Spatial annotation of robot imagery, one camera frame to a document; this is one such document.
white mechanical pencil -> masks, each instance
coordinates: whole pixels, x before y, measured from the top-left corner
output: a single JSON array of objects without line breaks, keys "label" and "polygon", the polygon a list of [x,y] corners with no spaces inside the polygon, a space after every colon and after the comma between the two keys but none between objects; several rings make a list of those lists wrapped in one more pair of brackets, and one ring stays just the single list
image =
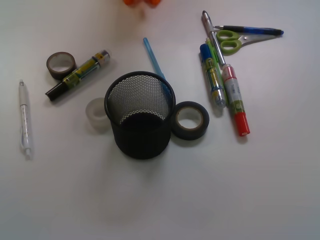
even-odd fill
[{"label": "white mechanical pencil", "polygon": [[28,113],[28,93],[24,81],[20,80],[19,85],[20,110],[22,116],[21,139],[20,144],[25,156],[31,159],[32,143],[31,129]]}]

clear tape roll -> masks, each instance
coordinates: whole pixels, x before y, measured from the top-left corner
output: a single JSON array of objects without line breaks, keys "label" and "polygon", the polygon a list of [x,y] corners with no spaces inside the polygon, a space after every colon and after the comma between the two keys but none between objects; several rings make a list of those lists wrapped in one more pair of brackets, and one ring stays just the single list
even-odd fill
[{"label": "clear tape roll", "polygon": [[99,97],[93,99],[85,108],[85,114],[95,129],[105,129],[110,127],[110,120],[105,111],[105,98]]}]

orange object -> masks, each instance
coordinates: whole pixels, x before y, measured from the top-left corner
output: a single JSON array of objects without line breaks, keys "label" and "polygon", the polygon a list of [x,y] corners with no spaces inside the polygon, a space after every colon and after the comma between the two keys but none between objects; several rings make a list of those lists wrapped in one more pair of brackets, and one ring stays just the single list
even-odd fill
[{"label": "orange object", "polygon": [[[126,5],[132,5],[139,2],[139,0],[123,0]],[[153,6],[157,6],[161,0],[144,0],[146,3],[151,4]]]}]

green highlighter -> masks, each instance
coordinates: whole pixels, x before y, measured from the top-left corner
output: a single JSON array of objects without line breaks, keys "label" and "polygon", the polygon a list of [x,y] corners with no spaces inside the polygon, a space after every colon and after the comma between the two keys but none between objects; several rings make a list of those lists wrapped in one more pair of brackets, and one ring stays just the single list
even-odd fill
[{"label": "green highlighter", "polygon": [[218,79],[220,80],[220,83],[223,86],[223,92],[224,92],[224,96],[225,96],[225,103],[226,103],[226,106],[228,106],[229,105],[228,95],[226,93],[226,88],[225,88],[224,82],[222,81],[220,68],[219,68],[219,63],[218,63],[219,59],[218,59],[216,50],[212,46],[212,43],[211,43],[211,41],[210,41],[210,39],[208,37],[206,38],[205,43],[208,45],[208,47],[210,49],[210,52],[211,52],[211,55],[212,55],[212,59],[213,59],[213,64],[214,64],[214,67],[216,69],[216,73],[218,75]]}]

marker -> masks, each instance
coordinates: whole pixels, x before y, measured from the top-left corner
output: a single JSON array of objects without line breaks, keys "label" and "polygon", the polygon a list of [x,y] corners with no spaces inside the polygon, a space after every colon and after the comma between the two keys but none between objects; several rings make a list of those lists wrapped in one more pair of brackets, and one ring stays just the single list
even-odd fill
[{"label": "marker", "polygon": [[244,103],[234,68],[226,64],[222,68],[222,79],[229,99],[229,107],[240,137],[250,133]]},{"label": "marker", "polygon": [[51,88],[45,93],[50,101],[54,101],[64,93],[68,92],[77,86],[86,76],[91,74],[94,70],[98,70],[101,66],[108,63],[110,60],[110,53],[102,50],[92,56],[88,61],[75,69],[72,73],[66,76],[62,82]]},{"label": "marker", "polygon": [[200,53],[205,67],[205,73],[210,83],[211,96],[215,104],[223,109],[226,107],[224,87],[221,80],[218,78],[217,69],[215,68],[209,46],[207,44],[202,44],[200,46]]},{"label": "marker", "polygon": [[[222,80],[222,76],[221,76],[221,73],[220,73],[220,68],[219,68],[219,59],[218,59],[218,56],[217,56],[217,52],[215,50],[215,48],[212,46],[211,44],[211,41],[210,41],[210,38],[206,38],[205,40],[205,43],[208,45],[209,49],[210,49],[210,53],[212,55],[212,59],[213,59],[213,63],[214,63],[214,67],[216,69],[216,73],[217,73],[217,76],[218,76],[218,79],[220,81],[220,83],[222,85],[224,85],[224,81]],[[223,86],[223,92],[224,92],[224,96],[225,96],[225,105],[229,105],[229,101],[228,101],[228,96],[227,96],[227,93],[226,93],[226,88]]]},{"label": "marker", "polygon": [[229,30],[238,33],[248,34],[266,34],[266,35],[283,35],[284,31],[275,28],[249,27],[249,26],[214,26],[215,29]]}]

